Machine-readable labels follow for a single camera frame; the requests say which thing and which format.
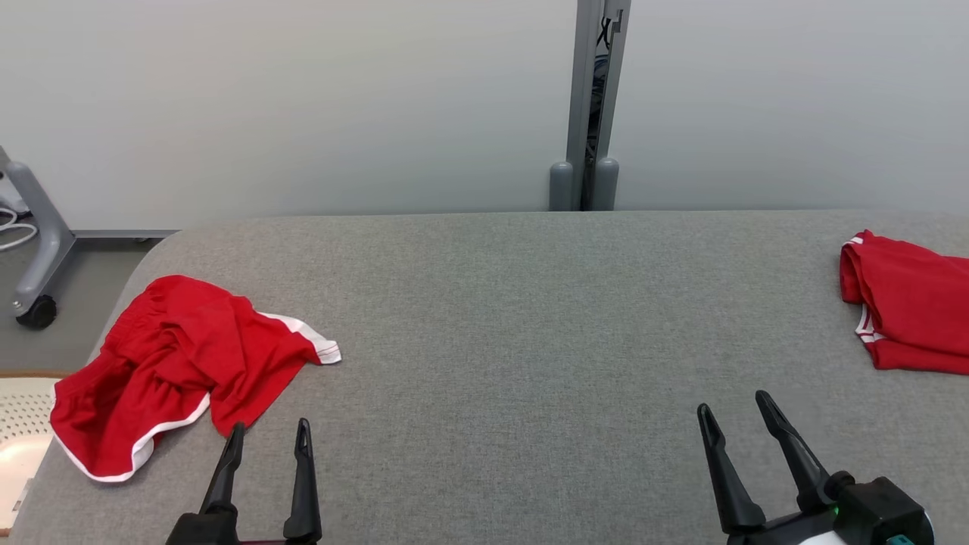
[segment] red fabric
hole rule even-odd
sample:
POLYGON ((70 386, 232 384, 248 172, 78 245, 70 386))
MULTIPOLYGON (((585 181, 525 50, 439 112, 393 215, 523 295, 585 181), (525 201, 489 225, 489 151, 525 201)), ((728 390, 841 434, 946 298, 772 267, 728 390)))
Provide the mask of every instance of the red fabric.
POLYGON ((866 307, 875 368, 969 374, 969 259, 864 231, 841 248, 841 298, 866 307))
POLYGON ((50 424, 88 473, 121 475, 137 469, 138 439, 185 420, 206 394, 219 433, 250 426, 307 362, 320 364, 313 344, 248 299, 165 276, 121 313, 97 359, 54 386, 50 424))

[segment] gray fabric surface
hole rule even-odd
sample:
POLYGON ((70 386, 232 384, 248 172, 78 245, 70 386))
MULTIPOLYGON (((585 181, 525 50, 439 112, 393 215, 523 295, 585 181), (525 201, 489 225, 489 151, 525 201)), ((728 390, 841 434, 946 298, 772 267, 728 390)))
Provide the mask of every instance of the gray fabric surface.
MULTIPOLYGON (((702 401, 767 516, 797 509, 764 388, 830 471, 888 476, 965 543, 969 377, 871 366, 837 275, 865 228, 969 255, 969 220, 901 212, 266 219, 165 240, 115 315, 182 273, 340 343, 246 435, 243 538, 280 535, 305 416, 325 543, 723 543, 702 401)), ((112 486, 52 447, 14 543, 162 543, 222 444, 203 417, 112 486)))

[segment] red garment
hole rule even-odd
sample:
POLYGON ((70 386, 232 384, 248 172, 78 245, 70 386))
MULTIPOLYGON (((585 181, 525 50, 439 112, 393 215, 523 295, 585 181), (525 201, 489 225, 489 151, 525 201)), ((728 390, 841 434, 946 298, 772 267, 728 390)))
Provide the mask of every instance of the red garment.
POLYGON ((152 282, 118 317, 87 367, 54 385, 50 425, 92 479, 127 480, 161 433, 211 407, 222 435, 247 427, 307 362, 339 348, 302 322, 186 276, 152 282))
POLYGON ((969 259, 858 233, 841 247, 841 299, 876 369, 969 374, 969 259))

